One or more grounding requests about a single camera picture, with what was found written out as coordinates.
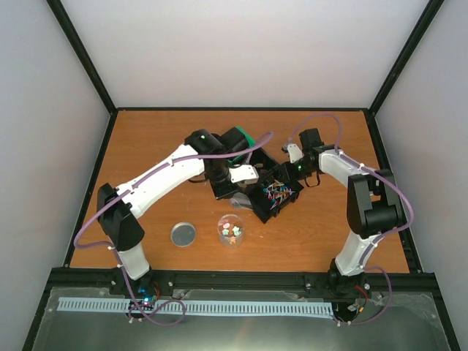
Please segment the clear plastic jar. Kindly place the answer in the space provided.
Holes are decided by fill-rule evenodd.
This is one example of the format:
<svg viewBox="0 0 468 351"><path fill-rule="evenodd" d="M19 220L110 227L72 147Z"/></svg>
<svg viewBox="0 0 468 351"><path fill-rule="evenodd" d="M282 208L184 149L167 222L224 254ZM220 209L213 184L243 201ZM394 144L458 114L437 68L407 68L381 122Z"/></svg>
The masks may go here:
<svg viewBox="0 0 468 351"><path fill-rule="evenodd" d="M216 228L222 245L228 248L236 248L242 244L245 224L240 216L226 214L219 219Z"/></svg>

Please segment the green candy bin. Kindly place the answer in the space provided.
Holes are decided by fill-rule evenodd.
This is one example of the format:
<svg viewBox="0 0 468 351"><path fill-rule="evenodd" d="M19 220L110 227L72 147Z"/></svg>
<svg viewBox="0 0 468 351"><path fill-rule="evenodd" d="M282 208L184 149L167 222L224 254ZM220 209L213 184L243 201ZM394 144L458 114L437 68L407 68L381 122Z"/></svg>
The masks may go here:
<svg viewBox="0 0 468 351"><path fill-rule="evenodd" d="M233 127L226 131L220 137L221 142L227 149L227 153L235 153L248 148L251 148L255 141L241 127ZM250 153L240 156L231 157L227 160L230 167L238 167L243 164L248 164L250 161Z"/></svg>

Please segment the black lollipop candy bin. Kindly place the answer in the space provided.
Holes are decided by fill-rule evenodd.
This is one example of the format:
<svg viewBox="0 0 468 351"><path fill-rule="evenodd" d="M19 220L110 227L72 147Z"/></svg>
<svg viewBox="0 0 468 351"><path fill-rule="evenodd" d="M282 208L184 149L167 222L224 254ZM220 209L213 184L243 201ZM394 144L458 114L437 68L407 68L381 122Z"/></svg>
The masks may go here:
<svg viewBox="0 0 468 351"><path fill-rule="evenodd" d="M294 203L303 189L297 181L286 182L278 176L268 175L247 192L247 197L255 215L266 224L278 216L285 206Z"/></svg>

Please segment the silver jar lid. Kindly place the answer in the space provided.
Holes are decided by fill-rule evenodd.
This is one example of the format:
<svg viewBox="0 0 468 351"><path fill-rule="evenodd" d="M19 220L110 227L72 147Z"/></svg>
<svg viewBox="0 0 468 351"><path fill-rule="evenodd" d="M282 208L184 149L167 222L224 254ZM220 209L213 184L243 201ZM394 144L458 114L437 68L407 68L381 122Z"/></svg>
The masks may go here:
<svg viewBox="0 0 468 351"><path fill-rule="evenodd" d="M195 241L196 235L195 226L189 222L179 222L170 231L170 239L178 247L190 246Z"/></svg>

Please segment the metal scoop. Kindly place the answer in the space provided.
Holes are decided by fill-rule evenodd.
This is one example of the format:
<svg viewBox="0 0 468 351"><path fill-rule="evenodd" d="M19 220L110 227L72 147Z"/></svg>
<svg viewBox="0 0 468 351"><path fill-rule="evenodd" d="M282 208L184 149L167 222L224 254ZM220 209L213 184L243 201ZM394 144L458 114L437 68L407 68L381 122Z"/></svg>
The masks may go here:
<svg viewBox="0 0 468 351"><path fill-rule="evenodd" d="M236 209L245 209L252 211L253 210L253 205L251 203L251 200L243 193L235 193L231 198L230 198L230 204L233 208Z"/></svg>

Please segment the black popsicle candy bin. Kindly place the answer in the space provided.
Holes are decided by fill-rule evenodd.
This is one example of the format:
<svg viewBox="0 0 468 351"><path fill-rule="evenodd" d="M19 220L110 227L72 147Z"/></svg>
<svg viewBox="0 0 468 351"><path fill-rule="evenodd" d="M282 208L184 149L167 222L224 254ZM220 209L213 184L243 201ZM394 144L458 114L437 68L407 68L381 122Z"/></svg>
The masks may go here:
<svg viewBox="0 0 468 351"><path fill-rule="evenodd" d="M256 185L267 187L274 181L282 180L281 165L263 148L253 151L249 164L255 168L259 176Z"/></svg>

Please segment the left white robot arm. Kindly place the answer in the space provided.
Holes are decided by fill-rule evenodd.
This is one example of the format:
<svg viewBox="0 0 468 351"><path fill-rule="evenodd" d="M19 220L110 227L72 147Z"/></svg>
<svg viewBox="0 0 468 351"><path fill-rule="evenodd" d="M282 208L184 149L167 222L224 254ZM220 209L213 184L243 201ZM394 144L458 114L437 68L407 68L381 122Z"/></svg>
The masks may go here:
<svg viewBox="0 0 468 351"><path fill-rule="evenodd" d="M204 175L217 200L229 199L239 191L242 179L231 174L247 158L253 139L239 127L223 135L199 129L165 160L144 174L112 187L98 189L97 210L103 211L97 221L116 250L119 263L127 273L126 284L136 294L151 289L150 265L143 252L144 230L138 219L169 192L199 175Z"/></svg>

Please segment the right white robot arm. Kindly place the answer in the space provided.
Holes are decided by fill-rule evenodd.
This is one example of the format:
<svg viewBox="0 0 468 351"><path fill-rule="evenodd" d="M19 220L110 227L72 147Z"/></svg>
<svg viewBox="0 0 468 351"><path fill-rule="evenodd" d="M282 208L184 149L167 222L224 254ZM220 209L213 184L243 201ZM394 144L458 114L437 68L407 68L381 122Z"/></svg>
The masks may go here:
<svg viewBox="0 0 468 351"><path fill-rule="evenodd" d="M403 229L403 194L391 171L375 170L322 142L317 129L299 134L297 146L289 138L282 147L289 161L283 165L288 180L322 174L347 189L346 217L350 233L328 270L328 291L336 297L349 295L363 281L366 264L379 242L393 230Z"/></svg>

